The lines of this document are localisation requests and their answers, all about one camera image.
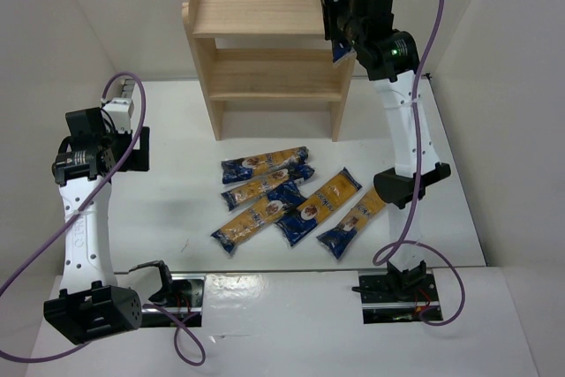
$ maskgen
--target wooden shelf board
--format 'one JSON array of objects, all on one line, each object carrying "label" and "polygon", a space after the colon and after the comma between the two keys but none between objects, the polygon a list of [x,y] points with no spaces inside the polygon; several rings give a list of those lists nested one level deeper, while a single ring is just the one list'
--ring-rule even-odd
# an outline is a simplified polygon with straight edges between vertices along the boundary
[{"label": "wooden shelf board", "polygon": [[218,49],[209,99],[342,100],[342,74],[329,50]]},{"label": "wooden shelf board", "polygon": [[192,36],[323,37],[320,0],[199,0]]}]

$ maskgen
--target white table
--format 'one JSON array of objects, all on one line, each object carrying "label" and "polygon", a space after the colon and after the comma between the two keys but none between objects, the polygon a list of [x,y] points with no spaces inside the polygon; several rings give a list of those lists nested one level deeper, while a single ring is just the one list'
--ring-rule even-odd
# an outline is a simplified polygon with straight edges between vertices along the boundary
[{"label": "white table", "polygon": [[[366,80],[351,84],[340,142],[329,138],[328,113],[304,105],[300,112],[228,111],[224,140],[215,141],[198,81],[150,82],[146,125],[151,127],[151,170],[119,174],[110,202],[110,248],[114,269],[127,271],[149,260],[165,260],[171,270],[188,272],[335,270],[370,268],[373,253],[389,241],[383,213],[337,262],[316,236],[334,227],[370,187],[374,174],[394,164],[392,141],[380,98]],[[477,233],[457,175],[429,82],[422,82],[424,107],[438,154],[453,175],[429,188],[421,203],[423,241],[457,266],[483,266]],[[134,95],[139,112],[139,95]],[[260,105],[253,104],[255,109]],[[290,249],[270,226],[228,258],[210,234],[233,218],[220,193],[220,161],[307,146],[315,176],[302,186],[315,192],[347,167],[364,190]],[[444,264],[426,254],[431,267]]]},{"label": "white table", "polygon": [[[207,362],[193,368],[173,349],[172,328],[141,329],[92,343],[70,357],[30,365],[26,377],[66,376],[537,376],[520,320],[498,268],[460,270],[467,306],[445,328],[364,325],[352,271],[208,275],[202,328]],[[434,270],[446,318],[459,304],[456,279]],[[58,291],[55,281],[52,296]],[[34,356],[70,347],[43,321]],[[198,350],[186,336],[182,349]]]}]

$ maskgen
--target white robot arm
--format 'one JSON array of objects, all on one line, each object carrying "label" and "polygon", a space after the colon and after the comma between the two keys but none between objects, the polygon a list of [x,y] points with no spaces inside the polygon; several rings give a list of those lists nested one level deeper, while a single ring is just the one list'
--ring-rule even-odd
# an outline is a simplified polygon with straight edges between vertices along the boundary
[{"label": "white robot arm", "polygon": [[[393,29],[393,0],[321,0],[326,40],[332,42],[334,62],[353,51],[367,70],[387,113],[395,149],[395,167],[377,174],[374,185],[388,207],[390,236],[396,241],[407,222],[417,172],[417,144],[412,88],[419,66],[418,49],[412,36]],[[430,138],[426,115],[416,99],[420,121],[422,156],[418,198],[426,187],[450,175],[441,163]],[[407,240],[420,239],[419,208]],[[413,245],[402,245],[389,263],[401,274],[418,268],[421,258]]]},{"label": "white robot arm", "polygon": [[[63,198],[65,220],[115,167],[132,143],[131,99],[115,98],[103,108],[66,114],[71,135],[63,140],[53,175]],[[149,170],[149,128],[143,127],[139,149],[119,171]],[[43,305],[45,319],[75,344],[139,328],[138,293],[117,287],[109,254],[108,211],[111,184],[67,230],[65,263],[59,297]]]}]

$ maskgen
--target wooden shelf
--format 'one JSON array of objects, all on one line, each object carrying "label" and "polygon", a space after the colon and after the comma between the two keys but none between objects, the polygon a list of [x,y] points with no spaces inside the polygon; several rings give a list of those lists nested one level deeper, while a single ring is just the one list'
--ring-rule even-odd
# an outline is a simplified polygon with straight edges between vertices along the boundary
[{"label": "wooden shelf", "polygon": [[342,99],[329,50],[218,49],[208,90],[212,101]]},{"label": "wooden shelf", "polygon": [[324,36],[320,0],[200,0],[194,37]]},{"label": "wooden shelf", "polygon": [[186,0],[183,21],[216,139],[226,102],[283,99],[328,102],[337,141],[354,59],[335,68],[330,50],[218,49],[215,43],[241,36],[323,38],[320,0]]}]

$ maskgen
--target pasta package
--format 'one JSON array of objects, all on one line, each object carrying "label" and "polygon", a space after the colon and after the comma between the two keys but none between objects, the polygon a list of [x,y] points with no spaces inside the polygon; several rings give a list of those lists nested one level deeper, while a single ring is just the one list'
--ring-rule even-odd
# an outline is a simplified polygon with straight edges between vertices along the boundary
[{"label": "pasta package", "polygon": [[300,194],[294,181],[285,181],[218,231],[212,233],[212,237],[216,238],[223,249],[232,255],[237,245],[242,244],[265,225],[275,222],[287,211],[304,201],[305,197]]},{"label": "pasta package", "polygon": [[290,246],[294,246],[360,189],[361,185],[344,168],[306,202],[281,218],[276,225],[289,240]]},{"label": "pasta package", "polygon": [[297,185],[302,184],[314,173],[314,169],[308,165],[297,165],[292,168],[283,168],[267,176],[259,177],[245,185],[222,193],[222,197],[228,204],[230,211],[243,205],[249,200],[254,200],[266,193],[273,191],[285,181],[294,180]]},{"label": "pasta package", "polygon": [[379,197],[374,187],[347,213],[330,231],[318,236],[329,251],[339,260],[351,240],[376,216],[387,204]]},{"label": "pasta package", "polygon": [[281,150],[270,154],[222,161],[222,182],[227,185],[238,181],[251,180],[253,177],[288,168],[292,164],[304,163],[306,159],[308,159],[308,149],[306,147],[295,147],[294,149]]}]

